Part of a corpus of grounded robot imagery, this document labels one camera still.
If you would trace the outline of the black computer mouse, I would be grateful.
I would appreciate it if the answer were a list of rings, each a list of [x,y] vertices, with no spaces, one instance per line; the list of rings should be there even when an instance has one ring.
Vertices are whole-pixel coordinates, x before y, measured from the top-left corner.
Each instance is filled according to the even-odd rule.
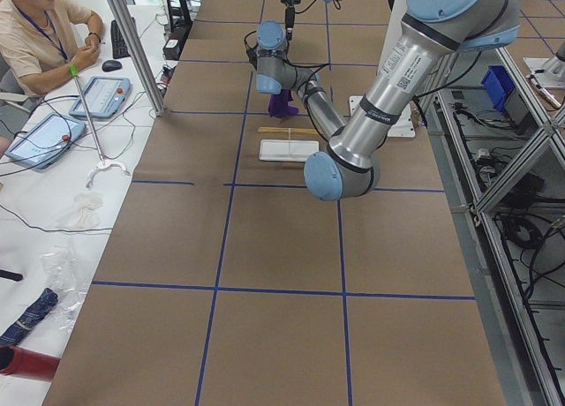
[[[104,72],[111,72],[120,70],[123,65],[117,60],[106,60],[102,63],[102,70]]]

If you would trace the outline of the black keyboard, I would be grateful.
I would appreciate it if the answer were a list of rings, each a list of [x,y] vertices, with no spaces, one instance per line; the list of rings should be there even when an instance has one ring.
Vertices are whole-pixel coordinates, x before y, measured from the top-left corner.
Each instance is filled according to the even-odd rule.
[[[130,56],[125,39],[114,19],[110,22],[110,41],[114,59],[122,59]]]

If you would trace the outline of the seated person beige shirt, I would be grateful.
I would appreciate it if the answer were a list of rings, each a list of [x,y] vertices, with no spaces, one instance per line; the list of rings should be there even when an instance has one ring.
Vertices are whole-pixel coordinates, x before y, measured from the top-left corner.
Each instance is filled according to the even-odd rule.
[[[31,98],[94,65],[103,35],[99,14],[72,0],[1,0],[1,56]]]

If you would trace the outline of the white crumpled cloth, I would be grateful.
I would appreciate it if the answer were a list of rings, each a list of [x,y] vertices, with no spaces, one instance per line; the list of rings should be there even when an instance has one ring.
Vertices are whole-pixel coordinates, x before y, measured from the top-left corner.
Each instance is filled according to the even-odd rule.
[[[96,229],[101,223],[97,210],[103,206],[102,195],[98,193],[79,193],[73,203],[57,218],[56,223],[63,229]]]

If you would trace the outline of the clear plastic bag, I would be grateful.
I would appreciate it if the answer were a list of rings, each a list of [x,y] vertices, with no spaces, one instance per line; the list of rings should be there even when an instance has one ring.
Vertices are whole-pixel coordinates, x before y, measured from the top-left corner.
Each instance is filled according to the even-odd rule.
[[[57,294],[52,309],[56,326],[70,334],[87,296],[88,283],[72,244],[56,246],[41,256],[47,287]]]

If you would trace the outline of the white towel rack base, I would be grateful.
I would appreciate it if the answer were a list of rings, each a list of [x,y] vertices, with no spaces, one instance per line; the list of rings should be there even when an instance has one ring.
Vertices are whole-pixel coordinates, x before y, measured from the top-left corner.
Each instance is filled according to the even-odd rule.
[[[319,149],[315,140],[263,139],[259,158],[264,162],[305,162]]]

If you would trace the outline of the red cylinder tube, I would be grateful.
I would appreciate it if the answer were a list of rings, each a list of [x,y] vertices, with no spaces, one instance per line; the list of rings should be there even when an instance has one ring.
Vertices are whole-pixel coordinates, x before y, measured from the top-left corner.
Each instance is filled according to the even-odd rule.
[[[53,380],[60,358],[19,346],[1,347],[1,374],[16,378],[50,382]]]

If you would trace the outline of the blue storage bin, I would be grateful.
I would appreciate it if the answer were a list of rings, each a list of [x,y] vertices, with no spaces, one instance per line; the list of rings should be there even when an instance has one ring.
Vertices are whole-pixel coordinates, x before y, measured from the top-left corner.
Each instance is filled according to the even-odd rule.
[[[506,102],[516,89],[516,85],[506,68],[502,65],[489,65],[481,80],[481,85],[486,90],[493,108],[504,113]]]

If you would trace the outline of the right wooden rack rod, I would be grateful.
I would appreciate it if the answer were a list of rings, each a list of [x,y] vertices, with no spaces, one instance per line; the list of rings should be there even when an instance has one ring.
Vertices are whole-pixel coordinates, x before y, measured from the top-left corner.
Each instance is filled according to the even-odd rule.
[[[287,135],[319,135],[314,129],[309,128],[280,128],[280,127],[263,127],[260,126],[258,133],[280,133]]]

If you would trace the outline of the teach pendant tablet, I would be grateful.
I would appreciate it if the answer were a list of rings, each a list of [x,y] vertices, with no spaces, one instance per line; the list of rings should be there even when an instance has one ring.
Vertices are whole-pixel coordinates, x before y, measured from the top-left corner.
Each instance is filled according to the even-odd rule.
[[[86,123],[72,117],[50,113],[24,136],[17,137],[6,156],[18,165],[46,169],[76,141]]]
[[[82,89],[89,116],[97,119],[114,116],[130,93],[131,87],[132,83],[128,78],[91,77]]]

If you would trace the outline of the aluminium frame rack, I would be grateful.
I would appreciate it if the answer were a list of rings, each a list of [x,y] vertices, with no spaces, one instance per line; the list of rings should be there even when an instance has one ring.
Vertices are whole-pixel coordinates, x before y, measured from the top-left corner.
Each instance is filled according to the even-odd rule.
[[[558,43],[526,35],[447,56],[418,102],[475,239],[474,279],[480,303],[498,314],[487,327],[504,347],[512,405],[564,402],[564,93],[540,86],[527,65]],[[516,85],[504,113],[481,85],[489,65],[504,66]]]

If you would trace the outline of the purple towel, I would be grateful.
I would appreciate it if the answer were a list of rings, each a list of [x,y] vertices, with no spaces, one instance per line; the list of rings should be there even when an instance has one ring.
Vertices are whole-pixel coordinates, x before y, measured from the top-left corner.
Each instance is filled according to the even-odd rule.
[[[290,103],[293,101],[291,91],[282,89],[279,94],[272,94],[268,104],[268,113],[271,117],[293,117],[298,115],[298,108]]]

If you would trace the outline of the upper teach pendant tablet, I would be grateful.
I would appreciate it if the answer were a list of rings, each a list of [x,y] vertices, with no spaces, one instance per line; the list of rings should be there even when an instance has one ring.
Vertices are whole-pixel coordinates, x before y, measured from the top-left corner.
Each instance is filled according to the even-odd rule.
[[[131,87],[132,83],[128,78],[91,77],[82,89],[89,116],[97,119],[114,116],[130,93]]]

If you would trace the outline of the metal reacher grabber stick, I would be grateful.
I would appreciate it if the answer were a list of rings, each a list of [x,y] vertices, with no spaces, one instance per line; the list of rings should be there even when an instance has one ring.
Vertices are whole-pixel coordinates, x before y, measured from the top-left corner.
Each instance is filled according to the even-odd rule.
[[[75,86],[77,87],[77,90],[78,90],[78,93],[79,93],[79,98],[80,98],[82,105],[83,105],[83,108],[85,110],[88,127],[89,127],[90,132],[92,133],[93,138],[94,138],[94,145],[95,145],[95,149],[96,149],[96,152],[97,152],[98,158],[99,158],[99,162],[87,174],[86,188],[87,189],[92,188],[92,186],[94,184],[94,178],[95,178],[97,173],[108,170],[112,167],[120,168],[127,176],[129,176],[131,174],[131,172],[130,172],[130,170],[128,170],[127,166],[123,162],[116,160],[116,159],[110,159],[102,151],[102,146],[101,146],[100,140],[98,138],[96,129],[94,127],[94,123],[92,121],[89,108],[87,106],[86,97],[85,97],[85,95],[82,91],[82,88],[80,86],[80,83],[79,83],[79,69],[75,64],[70,64],[69,70],[70,70],[70,74],[72,76],[72,80],[74,81]]]

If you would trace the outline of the aluminium frame post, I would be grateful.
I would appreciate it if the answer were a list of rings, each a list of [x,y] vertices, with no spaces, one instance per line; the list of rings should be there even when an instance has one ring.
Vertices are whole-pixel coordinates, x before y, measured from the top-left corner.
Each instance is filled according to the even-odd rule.
[[[150,100],[155,115],[160,117],[165,111],[162,95],[154,80],[154,74],[152,73],[145,50],[139,40],[135,25],[132,22],[126,1],[107,0],[107,2],[114,16],[114,20],[117,22],[120,32],[125,39],[133,65],[145,89],[147,98]]]

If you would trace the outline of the folded dark blue umbrella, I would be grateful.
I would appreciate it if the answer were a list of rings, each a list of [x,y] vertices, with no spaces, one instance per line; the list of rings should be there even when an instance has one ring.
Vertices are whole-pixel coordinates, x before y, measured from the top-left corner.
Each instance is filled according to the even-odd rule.
[[[1,334],[1,345],[19,345],[57,304],[58,294],[50,288],[45,288],[20,317]]]

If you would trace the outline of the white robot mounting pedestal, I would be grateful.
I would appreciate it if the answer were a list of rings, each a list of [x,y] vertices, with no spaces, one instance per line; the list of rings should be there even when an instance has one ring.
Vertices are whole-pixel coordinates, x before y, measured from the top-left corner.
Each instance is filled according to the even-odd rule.
[[[378,63],[377,76],[380,76],[386,67],[387,59],[395,48],[396,42],[401,36],[400,19],[406,11],[406,5],[394,6],[395,0],[387,0],[391,9],[392,22],[388,24],[385,41]],[[416,132],[411,119],[411,106],[406,103],[401,112],[390,113],[383,111],[381,107],[373,107],[373,111],[365,112],[369,117],[377,117],[378,120],[385,124],[388,132],[387,135],[393,138],[414,138]]]

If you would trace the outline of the lower teach pendant tablet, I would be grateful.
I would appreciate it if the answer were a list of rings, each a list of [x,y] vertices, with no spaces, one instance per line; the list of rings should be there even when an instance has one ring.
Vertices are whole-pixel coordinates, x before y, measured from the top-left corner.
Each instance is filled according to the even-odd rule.
[[[86,123],[72,117],[50,113],[24,136],[17,137],[6,156],[18,165],[46,169],[76,141]]]

